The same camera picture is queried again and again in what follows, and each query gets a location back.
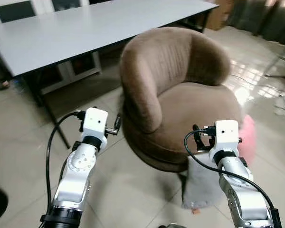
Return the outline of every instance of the tile floor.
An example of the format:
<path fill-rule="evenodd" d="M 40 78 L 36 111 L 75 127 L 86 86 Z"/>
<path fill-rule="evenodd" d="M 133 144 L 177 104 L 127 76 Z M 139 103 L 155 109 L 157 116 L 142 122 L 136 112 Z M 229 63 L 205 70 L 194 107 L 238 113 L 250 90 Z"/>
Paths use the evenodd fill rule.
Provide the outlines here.
<path fill-rule="evenodd" d="M 256 123 L 257 152 L 251 170 L 255 181 L 279 208 L 285 227 L 285 116 L 274 114 L 275 98 L 285 95 L 285 82 L 261 77 L 267 64 L 284 47 L 231 27 L 206 30 L 205 34 L 222 45 L 231 57 L 235 76 L 230 76 L 225 85 Z M 122 100 L 118 55 L 103 62 L 102 75 L 47 95 L 56 116 L 76 108 L 97 106 L 109 112 L 108 125 L 112 126 Z M 285 73 L 285 63 L 279 62 L 273 70 Z M 51 128 L 44 111 L 35 106 L 21 82 L 0 91 L 0 186 L 10 200 L 0 218 L 0 228 L 38 227 L 46 208 L 45 148 Z M 70 142 L 78 139 L 78 120 L 69 119 L 62 128 Z M 56 137 L 51 156 L 53 191 L 68 153 Z M 156 228 L 170 222 L 187 227 L 233 227 L 226 199 L 201 210 L 199 215 L 182 209 L 181 183 L 176 174 L 144 164 L 131 151 L 122 131 L 109 137 L 91 183 L 82 228 Z"/>

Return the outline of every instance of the brown armchair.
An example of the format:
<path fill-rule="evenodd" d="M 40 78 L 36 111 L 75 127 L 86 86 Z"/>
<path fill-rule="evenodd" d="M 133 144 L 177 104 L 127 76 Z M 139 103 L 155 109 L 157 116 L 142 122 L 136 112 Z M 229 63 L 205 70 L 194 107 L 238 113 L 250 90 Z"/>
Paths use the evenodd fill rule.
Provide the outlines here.
<path fill-rule="evenodd" d="M 132 39 L 120 62 L 123 130 L 134 152 L 163 171 L 187 169 L 184 136 L 192 125 L 234 119 L 241 109 L 221 85 L 229 59 L 205 35 L 185 28 L 156 28 Z M 196 152 L 195 142 L 189 147 Z"/>

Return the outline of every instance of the gray towel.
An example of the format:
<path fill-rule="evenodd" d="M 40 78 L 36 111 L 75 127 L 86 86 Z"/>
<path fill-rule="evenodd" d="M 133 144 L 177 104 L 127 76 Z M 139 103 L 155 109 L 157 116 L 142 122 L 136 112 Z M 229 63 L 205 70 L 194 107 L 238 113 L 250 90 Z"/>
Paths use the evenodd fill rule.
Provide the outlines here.
<path fill-rule="evenodd" d="M 206 165 L 216 168 L 208 153 L 197 154 L 196 157 Z M 199 209 L 214 205 L 224 195 L 218 181 L 217 172 L 202 167 L 189 156 L 188 173 L 182 188 L 182 206 L 186 209 Z"/>

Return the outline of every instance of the table top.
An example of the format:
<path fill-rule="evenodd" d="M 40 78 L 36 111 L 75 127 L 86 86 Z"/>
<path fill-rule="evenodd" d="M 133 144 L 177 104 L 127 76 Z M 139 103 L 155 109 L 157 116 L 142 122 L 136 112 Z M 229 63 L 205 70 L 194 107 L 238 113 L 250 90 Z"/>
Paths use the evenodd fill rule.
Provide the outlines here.
<path fill-rule="evenodd" d="M 199 0 L 113 0 L 2 23 L 0 57 L 17 76 L 214 7 Z"/>

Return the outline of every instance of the curtain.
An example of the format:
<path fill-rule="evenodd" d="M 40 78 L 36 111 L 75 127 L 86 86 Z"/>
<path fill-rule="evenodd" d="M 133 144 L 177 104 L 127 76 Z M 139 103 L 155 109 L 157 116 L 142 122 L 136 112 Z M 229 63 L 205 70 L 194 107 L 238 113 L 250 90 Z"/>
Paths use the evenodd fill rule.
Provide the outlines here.
<path fill-rule="evenodd" d="M 285 0 L 235 0 L 227 25 L 285 44 Z"/>

